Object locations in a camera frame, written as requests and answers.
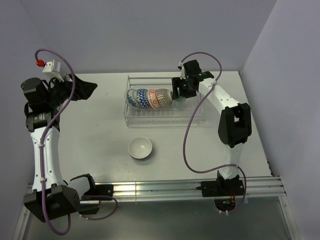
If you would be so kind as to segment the pale green bowl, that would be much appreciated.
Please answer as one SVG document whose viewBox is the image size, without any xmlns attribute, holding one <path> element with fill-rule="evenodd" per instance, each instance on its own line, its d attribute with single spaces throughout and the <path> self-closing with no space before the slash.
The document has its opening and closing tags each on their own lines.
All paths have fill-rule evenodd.
<svg viewBox="0 0 320 240">
<path fill-rule="evenodd" d="M 174 106 L 177 110 L 183 110 L 186 107 L 186 99 L 184 97 L 175 99 Z"/>
</svg>

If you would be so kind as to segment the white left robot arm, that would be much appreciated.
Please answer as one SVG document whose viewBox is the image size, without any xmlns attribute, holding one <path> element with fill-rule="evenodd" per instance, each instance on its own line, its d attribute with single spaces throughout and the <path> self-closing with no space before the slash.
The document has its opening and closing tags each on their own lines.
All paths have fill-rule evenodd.
<svg viewBox="0 0 320 240">
<path fill-rule="evenodd" d="M 98 188 L 93 177 L 86 173 L 69 183 L 63 180 L 59 161 L 60 116 L 58 108 L 69 97 L 73 101 L 88 99 L 97 84 L 75 79 L 77 87 L 72 92 L 71 81 L 50 81 L 32 77 L 21 84 L 27 99 L 24 106 L 26 127 L 34 149 L 34 179 L 32 193 L 23 198 L 24 206 L 41 222 L 54 220 L 84 211 L 80 200 L 96 197 Z"/>
</svg>

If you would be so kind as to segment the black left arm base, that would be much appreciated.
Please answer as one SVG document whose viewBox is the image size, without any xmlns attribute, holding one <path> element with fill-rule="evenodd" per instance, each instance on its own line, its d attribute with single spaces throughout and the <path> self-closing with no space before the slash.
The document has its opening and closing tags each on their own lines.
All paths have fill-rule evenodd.
<svg viewBox="0 0 320 240">
<path fill-rule="evenodd" d="M 80 203 L 80 215 L 95 215 L 98 213 L 103 201 L 112 201 L 114 193 L 113 184 L 96 184 L 93 189 L 84 193 L 80 201 L 97 201 L 97 203 Z"/>
</svg>

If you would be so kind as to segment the brown patterned bowl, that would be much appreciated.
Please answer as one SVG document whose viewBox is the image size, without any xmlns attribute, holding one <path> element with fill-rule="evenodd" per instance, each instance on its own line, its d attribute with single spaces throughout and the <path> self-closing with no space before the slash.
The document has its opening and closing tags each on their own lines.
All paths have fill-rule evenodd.
<svg viewBox="0 0 320 240">
<path fill-rule="evenodd" d="M 169 89 L 159 88 L 156 97 L 162 109 L 169 108 L 173 103 L 172 92 Z"/>
</svg>

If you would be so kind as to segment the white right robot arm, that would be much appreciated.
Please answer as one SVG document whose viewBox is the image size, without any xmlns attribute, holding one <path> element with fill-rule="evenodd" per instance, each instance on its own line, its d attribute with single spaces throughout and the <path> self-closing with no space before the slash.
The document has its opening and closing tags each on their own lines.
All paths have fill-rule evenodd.
<svg viewBox="0 0 320 240">
<path fill-rule="evenodd" d="M 209 71 L 202 71 L 197 60 L 181 61 L 178 65 L 180 76 L 172 78 L 173 100 L 188 99 L 201 94 L 203 97 L 195 107 L 199 109 L 205 100 L 219 113 L 217 134 L 224 145 L 224 164 L 215 167 L 217 191 L 229 194 L 239 179 L 239 163 L 244 144 L 252 134 L 251 108 L 231 97 L 219 84 L 219 77 Z"/>
</svg>

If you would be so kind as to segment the blue floral bowl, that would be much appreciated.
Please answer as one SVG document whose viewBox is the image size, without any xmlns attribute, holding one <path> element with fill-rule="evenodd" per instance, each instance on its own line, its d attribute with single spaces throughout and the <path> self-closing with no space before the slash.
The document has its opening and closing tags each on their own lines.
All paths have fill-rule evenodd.
<svg viewBox="0 0 320 240">
<path fill-rule="evenodd" d="M 127 105 L 132 109 L 138 109 L 138 102 L 134 98 L 134 89 L 129 89 L 125 91 L 124 94 L 125 101 Z"/>
</svg>

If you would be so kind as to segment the orange geometric patterned bowl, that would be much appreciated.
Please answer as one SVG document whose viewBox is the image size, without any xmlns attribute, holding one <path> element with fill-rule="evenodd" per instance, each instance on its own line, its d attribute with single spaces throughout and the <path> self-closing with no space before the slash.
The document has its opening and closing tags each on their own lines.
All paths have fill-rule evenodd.
<svg viewBox="0 0 320 240">
<path fill-rule="evenodd" d="M 136 90 L 136 97 L 140 107 L 144 110 L 150 108 L 150 103 L 148 100 L 148 90 L 145 88 L 139 88 Z"/>
</svg>

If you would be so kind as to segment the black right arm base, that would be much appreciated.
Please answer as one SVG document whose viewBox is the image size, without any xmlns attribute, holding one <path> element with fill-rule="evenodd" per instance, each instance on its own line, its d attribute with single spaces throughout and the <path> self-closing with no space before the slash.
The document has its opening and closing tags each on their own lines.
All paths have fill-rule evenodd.
<svg viewBox="0 0 320 240">
<path fill-rule="evenodd" d="M 202 181 L 196 187 L 203 198 L 213 198 L 218 212 L 226 215 L 235 212 L 246 202 L 246 185 L 241 179 L 224 180 L 217 178 L 212 181 Z"/>
</svg>

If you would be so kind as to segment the white bowl blue orange rim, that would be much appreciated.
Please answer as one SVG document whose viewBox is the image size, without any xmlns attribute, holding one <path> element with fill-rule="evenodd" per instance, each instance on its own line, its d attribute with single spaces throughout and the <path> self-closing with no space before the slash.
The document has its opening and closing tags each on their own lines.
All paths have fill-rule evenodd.
<svg viewBox="0 0 320 240">
<path fill-rule="evenodd" d="M 153 151 L 152 142 L 146 137 L 137 137 L 128 144 L 129 155 L 136 160 L 147 159 Z"/>
</svg>

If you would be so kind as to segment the orange floral bowl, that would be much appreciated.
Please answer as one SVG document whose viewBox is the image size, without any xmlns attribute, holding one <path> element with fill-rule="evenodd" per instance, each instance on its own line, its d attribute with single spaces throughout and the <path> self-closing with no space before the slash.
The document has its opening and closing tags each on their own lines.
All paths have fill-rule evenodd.
<svg viewBox="0 0 320 240">
<path fill-rule="evenodd" d="M 155 110 L 160 108 L 160 104 L 157 99 L 156 93 L 157 93 L 157 90 L 152 88 L 147 91 L 148 102 L 151 108 Z"/>
</svg>

